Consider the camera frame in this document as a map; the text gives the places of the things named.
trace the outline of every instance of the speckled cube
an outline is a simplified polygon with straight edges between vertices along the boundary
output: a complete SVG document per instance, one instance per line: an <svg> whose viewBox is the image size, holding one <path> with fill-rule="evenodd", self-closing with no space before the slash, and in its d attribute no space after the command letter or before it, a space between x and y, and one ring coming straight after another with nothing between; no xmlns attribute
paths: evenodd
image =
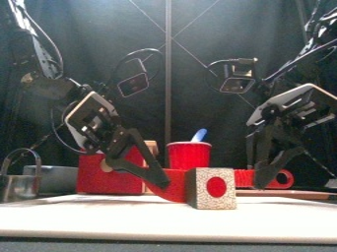
<svg viewBox="0 0 337 252"><path fill-rule="evenodd" d="M195 168L185 175L187 203L200 210L232 210L235 202L233 170Z"/></svg>

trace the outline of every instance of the red plastic cup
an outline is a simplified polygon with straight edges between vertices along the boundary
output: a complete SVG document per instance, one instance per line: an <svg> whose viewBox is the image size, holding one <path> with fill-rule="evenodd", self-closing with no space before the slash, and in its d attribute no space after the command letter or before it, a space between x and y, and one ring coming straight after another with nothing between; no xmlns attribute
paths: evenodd
<svg viewBox="0 0 337 252"><path fill-rule="evenodd" d="M209 167L211 144L205 142L173 142L167 145L169 168L188 170Z"/></svg>

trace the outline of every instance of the table surface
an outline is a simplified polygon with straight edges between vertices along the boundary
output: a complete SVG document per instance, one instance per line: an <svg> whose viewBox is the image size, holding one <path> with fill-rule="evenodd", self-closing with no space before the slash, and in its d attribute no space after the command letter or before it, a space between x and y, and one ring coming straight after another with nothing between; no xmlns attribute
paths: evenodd
<svg viewBox="0 0 337 252"><path fill-rule="evenodd" d="M66 195L1 204L0 216L2 237L337 244L337 205L282 197L196 210L152 195Z"/></svg>

